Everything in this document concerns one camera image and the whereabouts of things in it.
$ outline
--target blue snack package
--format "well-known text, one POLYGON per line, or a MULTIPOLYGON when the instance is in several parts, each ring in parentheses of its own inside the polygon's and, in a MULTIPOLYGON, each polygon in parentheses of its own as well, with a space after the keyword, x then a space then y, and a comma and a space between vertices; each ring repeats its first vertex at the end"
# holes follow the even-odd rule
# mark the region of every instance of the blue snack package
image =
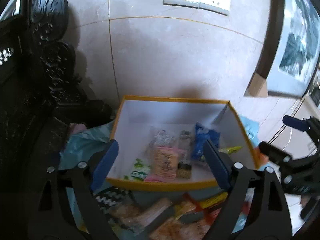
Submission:
POLYGON ((195 148, 191 154, 191 158, 194 160, 204 161, 203 157, 203 144, 205 140, 210 139, 212 143, 219 149, 220 133, 215 130, 209 130, 200 123, 196 123, 196 136, 195 136, 195 148))

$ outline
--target blue gripper pad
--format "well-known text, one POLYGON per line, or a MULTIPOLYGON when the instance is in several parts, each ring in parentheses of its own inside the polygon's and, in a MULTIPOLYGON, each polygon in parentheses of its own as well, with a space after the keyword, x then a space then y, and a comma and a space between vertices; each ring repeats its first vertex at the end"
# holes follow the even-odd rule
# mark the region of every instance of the blue gripper pad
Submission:
POLYGON ((283 124, 290 126, 292 128, 295 128, 295 129, 302 131, 302 132, 305 132, 309 128, 309 125, 306 121, 294 118, 289 115, 285 115, 282 118, 282 122, 283 122, 283 124))
POLYGON ((113 163, 118 156, 118 142, 116 140, 111 140, 104 151, 104 156, 101 158, 100 162, 97 164, 95 170, 92 173, 92 183, 90 185, 92 191, 100 188, 105 181, 106 176, 108 175, 113 163))
POLYGON ((219 153, 215 145, 209 139, 207 139, 203 144, 204 158, 208 163, 212 174, 217 180, 219 187, 222 188, 223 190, 228 191, 229 188, 231 187, 230 180, 229 180, 231 169, 228 170, 227 167, 230 165, 230 163, 232 163, 232 161, 229 156, 226 156, 226 158, 229 158, 229 160, 227 160, 227 163, 225 165, 225 163, 222 161, 222 159, 219 156, 220 154, 223 154, 223 153, 219 153))

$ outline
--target dark wooden chair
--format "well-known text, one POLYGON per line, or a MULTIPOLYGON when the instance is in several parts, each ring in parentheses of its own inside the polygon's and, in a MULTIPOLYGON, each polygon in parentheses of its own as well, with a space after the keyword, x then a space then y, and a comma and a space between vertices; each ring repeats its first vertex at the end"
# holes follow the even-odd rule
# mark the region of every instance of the dark wooden chair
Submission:
POLYGON ((0 235, 27 239, 47 158, 70 123, 105 124, 111 108, 78 87, 74 48, 62 39, 68 1, 8 2, 0 0, 0 235))

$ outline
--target silver bolt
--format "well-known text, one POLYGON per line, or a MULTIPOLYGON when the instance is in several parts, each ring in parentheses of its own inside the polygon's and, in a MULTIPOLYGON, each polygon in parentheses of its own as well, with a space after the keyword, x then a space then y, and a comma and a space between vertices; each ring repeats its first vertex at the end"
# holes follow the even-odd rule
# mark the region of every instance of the silver bolt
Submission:
POLYGON ((289 160, 290 160, 290 157, 289 157, 289 156, 286 156, 286 157, 283 158, 283 162, 284 162, 284 163, 287 163, 289 160))
POLYGON ((54 172, 54 167, 53 166, 50 166, 47 168, 47 173, 52 173, 54 172))
POLYGON ((86 162, 79 162, 78 163, 78 168, 80 168, 80 169, 83 169, 83 168, 85 168, 87 166, 87 163, 86 162))
POLYGON ((273 171, 274 171, 272 167, 267 167, 266 170, 267 170, 267 172, 269 172, 269 173, 273 173, 273 171))
POLYGON ((292 180, 292 176, 286 176, 285 178, 284 178, 284 180, 283 180, 283 182, 285 183, 285 184, 288 184, 290 181, 292 180))
POLYGON ((242 169, 242 168, 243 168, 243 164, 242 164, 242 163, 235 163, 234 166, 235 166, 237 169, 242 169))

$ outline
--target pink snack package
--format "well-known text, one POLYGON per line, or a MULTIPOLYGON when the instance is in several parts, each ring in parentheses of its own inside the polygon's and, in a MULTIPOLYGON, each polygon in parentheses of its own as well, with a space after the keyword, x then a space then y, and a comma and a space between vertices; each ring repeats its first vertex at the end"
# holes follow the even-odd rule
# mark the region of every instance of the pink snack package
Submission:
POLYGON ((153 152, 153 164, 151 173, 145 178, 145 182, 171 182, 177 176, 177 169, 182 151, 177 148, 156 147, 153 152))

